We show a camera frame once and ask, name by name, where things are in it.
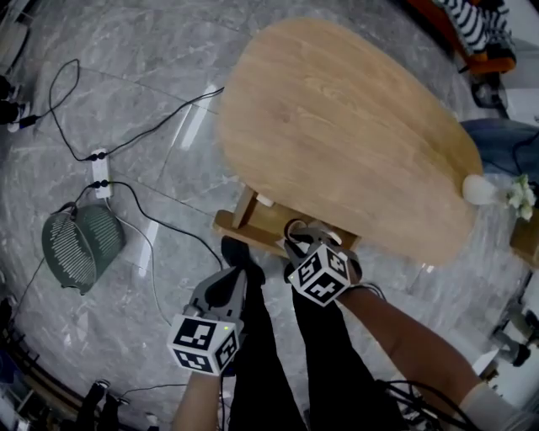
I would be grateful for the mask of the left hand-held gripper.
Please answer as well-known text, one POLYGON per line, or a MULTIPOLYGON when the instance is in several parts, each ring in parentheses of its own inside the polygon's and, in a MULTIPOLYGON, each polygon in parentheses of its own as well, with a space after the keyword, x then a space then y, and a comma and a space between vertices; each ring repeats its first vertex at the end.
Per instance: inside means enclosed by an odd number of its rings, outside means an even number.
POLYGON ((195 287, 168 335, 168 349, 178 366, 206 375, 222 374, 240 348, 247 285, 244 269, 229 268, 195 287))

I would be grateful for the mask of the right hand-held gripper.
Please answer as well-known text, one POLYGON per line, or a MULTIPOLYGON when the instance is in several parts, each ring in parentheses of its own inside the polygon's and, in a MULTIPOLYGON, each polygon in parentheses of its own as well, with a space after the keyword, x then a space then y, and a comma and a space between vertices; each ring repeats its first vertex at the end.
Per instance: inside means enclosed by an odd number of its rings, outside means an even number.
POLYGON ((293 264, 287 281, 298 294, 319 306, 327 306, 347 289, 359 284, 362 269, 357 257, 330 246, 338 244, 330 233, 318 227, 301 226, 294 230, 294 239, 285 239, 284 247, 293 264), (299 247, 300 243, 310 247, 319 242, 324 244, 318 245, 309 255, 299 247))

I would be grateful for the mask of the wooden drawer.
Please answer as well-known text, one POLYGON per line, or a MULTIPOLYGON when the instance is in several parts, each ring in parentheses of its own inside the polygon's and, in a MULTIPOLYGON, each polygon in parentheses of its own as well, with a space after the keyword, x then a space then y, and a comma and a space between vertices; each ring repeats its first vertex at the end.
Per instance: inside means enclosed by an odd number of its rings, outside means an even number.
POLYGON ((300 219, 315 227, 328 228, 342 240, 345 248, 354 250, 360 243, 360 237, 357 235, 324 224, 309 215, 276 203, 272 206, 265 205, 258 200, 258 194, 248 186, 243 187, 233 212, 217 211, 213 228, 223 236, 235 238, 250 247, 285 258, 285 227, 292 219, 300 219))

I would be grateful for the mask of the person's left forearm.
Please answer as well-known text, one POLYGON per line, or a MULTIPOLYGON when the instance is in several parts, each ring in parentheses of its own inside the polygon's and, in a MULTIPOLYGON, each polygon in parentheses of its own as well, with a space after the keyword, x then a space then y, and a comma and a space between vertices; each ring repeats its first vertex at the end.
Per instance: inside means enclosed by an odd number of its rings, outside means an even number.
POLYGON ((192 373, 172 422, 172 431, 217 431, 220 378, 192 373))

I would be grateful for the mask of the person's right forearm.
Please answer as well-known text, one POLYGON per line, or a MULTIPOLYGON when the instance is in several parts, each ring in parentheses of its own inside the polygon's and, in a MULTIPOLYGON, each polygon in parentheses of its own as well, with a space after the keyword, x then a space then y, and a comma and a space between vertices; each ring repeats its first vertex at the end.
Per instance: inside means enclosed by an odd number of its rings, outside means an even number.
POLYGON ((371 333, 406 381, 439 409, 446 396, 459 405, 481 381, 472 366, 445 339, 364 289, 348 290, 339 301, 371 333))

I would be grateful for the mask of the wooden coffee table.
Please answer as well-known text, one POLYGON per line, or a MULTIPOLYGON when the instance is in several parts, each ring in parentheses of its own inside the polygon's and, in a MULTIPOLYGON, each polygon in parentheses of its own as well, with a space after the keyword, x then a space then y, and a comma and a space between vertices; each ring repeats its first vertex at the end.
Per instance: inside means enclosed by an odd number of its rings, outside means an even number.
POLYGON ((454 260, 483 171, 459 122, 356 33, 286 19, 255 35, 221 96, 217 135, 239 179, 279 205, 431 265, 454 260))

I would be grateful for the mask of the person's left shoe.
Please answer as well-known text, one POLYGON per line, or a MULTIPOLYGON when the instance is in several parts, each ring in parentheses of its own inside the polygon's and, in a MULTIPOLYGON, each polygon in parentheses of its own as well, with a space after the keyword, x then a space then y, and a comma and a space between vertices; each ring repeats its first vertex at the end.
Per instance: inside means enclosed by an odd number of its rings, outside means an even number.
POLYGON ((253 260, 249 246, 235 238, 224 236, 221 239, 221 254, 230 267, 244 269, 248 281, 251 283, 264 285, 264 271, 253 260))

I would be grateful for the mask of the person's left leg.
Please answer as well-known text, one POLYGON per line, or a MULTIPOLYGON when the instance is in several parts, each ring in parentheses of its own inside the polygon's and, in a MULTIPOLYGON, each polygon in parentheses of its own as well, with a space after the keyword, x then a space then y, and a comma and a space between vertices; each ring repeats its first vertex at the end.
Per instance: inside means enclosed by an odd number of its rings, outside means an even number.
POLYGON ((263 283, 262 275, 248 275, 229 431, 307 431, 277 354, 263 283))

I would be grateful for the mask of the person's right leg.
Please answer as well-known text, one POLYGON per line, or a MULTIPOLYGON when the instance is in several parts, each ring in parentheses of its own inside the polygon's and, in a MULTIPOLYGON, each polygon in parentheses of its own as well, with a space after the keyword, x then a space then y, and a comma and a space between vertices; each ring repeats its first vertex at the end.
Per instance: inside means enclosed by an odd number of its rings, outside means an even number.
POLYGON ((353 348, 338 306, 292 294, 306 348, 311 430, 407 431, 397 403, 353 348))

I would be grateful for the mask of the white power strip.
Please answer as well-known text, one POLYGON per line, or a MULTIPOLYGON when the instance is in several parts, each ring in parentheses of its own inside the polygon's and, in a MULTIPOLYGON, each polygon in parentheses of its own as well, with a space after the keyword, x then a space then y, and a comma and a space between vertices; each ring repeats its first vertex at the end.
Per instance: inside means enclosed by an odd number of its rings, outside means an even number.
POLYGON ((109 157, 105 149, 99 148, 92 152, 91 167, 93 181, 100 183, 100 186, 95 190, 96 198, 102 200, 109 199, 113 194, 113 189, 109 157))

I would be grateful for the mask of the white vase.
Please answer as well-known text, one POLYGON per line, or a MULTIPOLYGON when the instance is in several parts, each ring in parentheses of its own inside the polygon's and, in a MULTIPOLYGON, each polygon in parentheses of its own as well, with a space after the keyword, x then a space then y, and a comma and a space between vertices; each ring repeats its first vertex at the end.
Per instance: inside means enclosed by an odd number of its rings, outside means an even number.
POLYGON ((462 183, 464 200, 473 205, 490 205, 498 201, 498 188, 486 178, 476 174, 465 177, 462 183))

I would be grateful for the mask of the black waste bin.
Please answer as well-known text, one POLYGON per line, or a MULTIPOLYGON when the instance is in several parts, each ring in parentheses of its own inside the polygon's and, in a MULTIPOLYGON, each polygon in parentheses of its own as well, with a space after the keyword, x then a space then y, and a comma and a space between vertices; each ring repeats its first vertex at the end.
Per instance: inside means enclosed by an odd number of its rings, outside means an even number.
POLYGON ((474 103, 482 109, 494 109, 508 118, 508 98, 501 81, 473 82, 471 86, 474 103))

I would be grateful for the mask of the orange sofa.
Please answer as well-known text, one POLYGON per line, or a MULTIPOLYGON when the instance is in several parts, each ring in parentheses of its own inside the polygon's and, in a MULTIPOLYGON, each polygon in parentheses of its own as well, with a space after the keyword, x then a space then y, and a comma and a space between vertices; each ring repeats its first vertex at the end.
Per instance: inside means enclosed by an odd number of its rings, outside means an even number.
POLYGON ((488 73, 506 73, 516 67, 515 59, 512 57, 490 58, 487 54, 467 56, 457 38, 450 20, 443 10, 441 10, 432 0, 406 0, 418 13, 420 13, 429 23, 431 23, 451 44, 464 60, 463 70, 474 75, 488 73))

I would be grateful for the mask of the person's white shirt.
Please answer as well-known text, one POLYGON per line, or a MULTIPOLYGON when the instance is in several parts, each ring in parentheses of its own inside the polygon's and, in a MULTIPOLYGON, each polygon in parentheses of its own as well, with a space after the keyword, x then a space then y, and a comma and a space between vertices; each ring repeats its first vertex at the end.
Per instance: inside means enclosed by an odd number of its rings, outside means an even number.
POLYGON ((473 387, 459 408, 481 431, 539 431, 539 415, 514 407, 484 383, 473 387))

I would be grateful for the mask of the striped black white blanket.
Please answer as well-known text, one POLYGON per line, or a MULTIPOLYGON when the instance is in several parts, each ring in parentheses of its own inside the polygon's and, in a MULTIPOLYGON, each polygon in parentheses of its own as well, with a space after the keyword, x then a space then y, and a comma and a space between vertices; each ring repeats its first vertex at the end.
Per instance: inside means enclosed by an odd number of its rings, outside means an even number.
POLYGON ((467 56, 512 57, 515 44, 504 0, 432 0, 450 20, 467 56))

